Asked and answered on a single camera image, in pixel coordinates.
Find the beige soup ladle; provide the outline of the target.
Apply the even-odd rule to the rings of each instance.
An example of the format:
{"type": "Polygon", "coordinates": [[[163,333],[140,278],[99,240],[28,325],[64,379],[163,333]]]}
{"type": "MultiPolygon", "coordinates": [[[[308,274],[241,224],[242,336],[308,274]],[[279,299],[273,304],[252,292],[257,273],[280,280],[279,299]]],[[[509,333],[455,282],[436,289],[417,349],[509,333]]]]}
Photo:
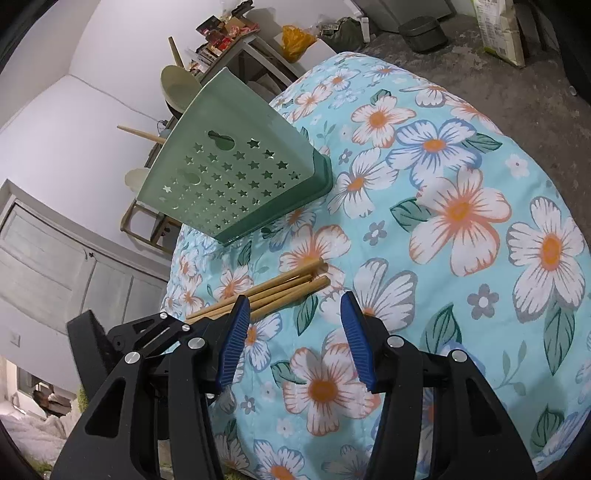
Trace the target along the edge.
{"type": "Polygon", "coordinates": [[[134,194],[137,194],[140,191],[140,189],[142,188],[142,185],[143,185],[147,175],[149,174],[149,171],[150,171],[150,169],[145,168],[145,167],[129,170],[124,175],[125,185],[129,188],[129,190],[131,192],[133,192],[134,194]]]}

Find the white rice paddle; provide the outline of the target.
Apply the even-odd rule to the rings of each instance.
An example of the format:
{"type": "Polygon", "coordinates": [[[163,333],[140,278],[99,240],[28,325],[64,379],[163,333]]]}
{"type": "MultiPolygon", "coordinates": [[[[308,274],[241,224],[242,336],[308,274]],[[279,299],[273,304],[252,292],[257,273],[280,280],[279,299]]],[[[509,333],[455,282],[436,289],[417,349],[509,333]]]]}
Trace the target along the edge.
{"type": "Polygon", "coordinates": [[[167,65],[162,69],[160,85],[166,103],[179,113],[186,110],[201,90],[197,78],[176,65],[167,65]]]}

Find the white panel door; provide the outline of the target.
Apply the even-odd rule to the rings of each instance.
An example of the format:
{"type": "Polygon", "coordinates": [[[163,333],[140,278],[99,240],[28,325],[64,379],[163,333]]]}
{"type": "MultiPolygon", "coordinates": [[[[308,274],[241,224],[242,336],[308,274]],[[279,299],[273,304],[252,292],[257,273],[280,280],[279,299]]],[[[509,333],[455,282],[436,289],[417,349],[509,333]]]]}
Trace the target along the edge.
{"type": "Polygon", "coordinates": [[[160,306],[161,278],[103,253],[1,184],[1,308],[60,334],[90,310],[104,329],[160,306]]]}

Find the wooden chair black seat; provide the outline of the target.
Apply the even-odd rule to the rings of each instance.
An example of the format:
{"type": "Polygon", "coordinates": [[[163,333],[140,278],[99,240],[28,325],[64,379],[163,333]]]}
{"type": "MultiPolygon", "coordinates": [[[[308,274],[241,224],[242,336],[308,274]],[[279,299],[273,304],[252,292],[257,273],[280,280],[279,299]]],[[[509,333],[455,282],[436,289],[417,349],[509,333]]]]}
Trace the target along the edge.
{"type": "Polygon", "coordinates": [[[170,256],[176,246],[181,223],[133,200],[120,221],[120,231],[136,243],[170,256]]]}

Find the floral blue tablecloth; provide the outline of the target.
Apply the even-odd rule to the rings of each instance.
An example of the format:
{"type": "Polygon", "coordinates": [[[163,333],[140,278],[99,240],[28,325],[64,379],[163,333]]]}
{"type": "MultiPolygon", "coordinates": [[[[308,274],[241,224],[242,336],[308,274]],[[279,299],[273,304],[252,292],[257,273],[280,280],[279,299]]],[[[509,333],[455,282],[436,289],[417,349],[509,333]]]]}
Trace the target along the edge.
{"type": "Polygon", "coordinates": [[[222,465],[363,477],[384,399],[353,368],[351,291],[418,348],[466,351],[535,470],[555,468],[590,415],[590,247],[546,173],[465,100],[360,53],[271,104],[331,158],[332,191],[228,247],[183,227],[164,309],[183,318],[315,259],[331,284],[249,328],[211,408],[222,465]]]}

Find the green plastic utensil holder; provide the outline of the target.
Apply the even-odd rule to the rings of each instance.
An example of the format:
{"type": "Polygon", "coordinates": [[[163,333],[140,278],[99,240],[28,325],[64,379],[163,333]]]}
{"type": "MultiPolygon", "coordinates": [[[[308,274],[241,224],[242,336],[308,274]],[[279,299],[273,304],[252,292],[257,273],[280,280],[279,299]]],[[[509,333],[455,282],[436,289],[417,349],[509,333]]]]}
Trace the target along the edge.
{"type": "Polygon", "coordinates": [[[228,69],[164,141],[139,202],[228,245],[332,189],[332,162],[228,69]]]}

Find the white work table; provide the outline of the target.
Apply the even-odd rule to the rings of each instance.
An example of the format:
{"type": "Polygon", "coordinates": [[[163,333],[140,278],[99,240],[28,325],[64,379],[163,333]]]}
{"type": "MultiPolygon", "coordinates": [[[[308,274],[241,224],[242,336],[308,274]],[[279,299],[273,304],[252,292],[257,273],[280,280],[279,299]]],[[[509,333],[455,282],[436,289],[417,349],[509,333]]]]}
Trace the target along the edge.
{"type": "MultiPolygon", "coordinates": [[[[189,71],[200,85],[204,86],[225,67],[245,84],[259,81],[264,75],[269,75],[280,90],[287,89],[308,70],[308,67],[287,62],[279,51],[257,33],[249,33],[233,42],[231,47],[218,56],[204,72],[197,70],[197,73],[193,74],[183,69],[189,71]]],[[[182,113],[175,111],[167,103],[166,106],[173,117],[165,123],[165,127],[171,130],[182,113]]]]}

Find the orange plastic bag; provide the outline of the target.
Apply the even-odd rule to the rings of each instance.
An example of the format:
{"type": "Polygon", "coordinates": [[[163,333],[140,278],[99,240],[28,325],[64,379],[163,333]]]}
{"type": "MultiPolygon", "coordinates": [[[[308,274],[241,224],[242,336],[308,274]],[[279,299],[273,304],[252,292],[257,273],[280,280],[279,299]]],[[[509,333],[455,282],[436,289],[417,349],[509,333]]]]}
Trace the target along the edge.
{"type": "Polygon", "coordinates": [[[281,31],[281,55],[290,63],[296,63],[305,51],[315,44],[317,37],[294,25],[284,25],[281,31]]]}

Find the small black pot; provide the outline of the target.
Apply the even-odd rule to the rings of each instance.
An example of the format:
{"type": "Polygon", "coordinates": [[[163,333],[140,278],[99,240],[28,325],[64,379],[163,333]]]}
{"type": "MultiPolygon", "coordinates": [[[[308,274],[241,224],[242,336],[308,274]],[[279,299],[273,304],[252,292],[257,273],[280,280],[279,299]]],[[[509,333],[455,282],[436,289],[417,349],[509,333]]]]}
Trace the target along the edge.
{"type": "Polygon", "coordinates": [[[448,45],[440,22],[431,16],[420,16],[400,25],[399,33],[416,53],[429,53],[448,45]]]}

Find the yellow white rice bag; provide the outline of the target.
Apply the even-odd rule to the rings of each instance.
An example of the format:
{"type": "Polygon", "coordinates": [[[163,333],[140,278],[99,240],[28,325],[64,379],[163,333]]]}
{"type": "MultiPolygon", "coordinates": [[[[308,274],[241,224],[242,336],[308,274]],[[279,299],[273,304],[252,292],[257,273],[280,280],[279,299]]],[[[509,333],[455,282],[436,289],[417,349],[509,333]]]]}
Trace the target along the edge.
{"type": "Polygon", "coordinates": [[[525,66],[520,28],[512,0],[472,2],[485,50],[515,67],[525,66]]]}

